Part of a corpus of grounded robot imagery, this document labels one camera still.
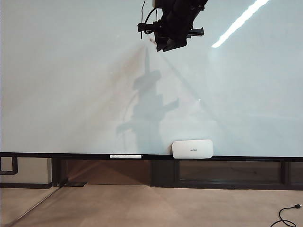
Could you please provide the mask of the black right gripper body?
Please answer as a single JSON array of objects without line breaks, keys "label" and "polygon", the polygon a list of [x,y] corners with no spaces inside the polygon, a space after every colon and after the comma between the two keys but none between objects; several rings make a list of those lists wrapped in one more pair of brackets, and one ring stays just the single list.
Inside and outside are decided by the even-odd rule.
[{"label": "black right gripper body", "polygon": [[156,37],[165,37],[173,40],[190,39],[193,36],[202,37],[203,28],[193,28],[193,22],[199,14],[199,9],[190,9],[181,12],[171,10],[163,13],[161,19],[149,24],[147,21],[137,25],[138,31],[147,35],[153,33],[156,44]]}]

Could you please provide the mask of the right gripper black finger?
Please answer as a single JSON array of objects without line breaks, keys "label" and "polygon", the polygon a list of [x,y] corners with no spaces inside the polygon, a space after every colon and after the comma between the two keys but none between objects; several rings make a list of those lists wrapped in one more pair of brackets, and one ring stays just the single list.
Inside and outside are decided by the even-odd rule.
[{"label": "right gripper black finger", "polygon": [[156,50],[159,52],[167,46],[167,38],[165,37],[156,37]]},{"label": "right gripper black finger", "polygon": [[187,45],[187,40],[173,40],[173,39],[168,39],[166,41],[166,44],[164,46],[164,52],[171,51],[174,49],[182,48]]}]

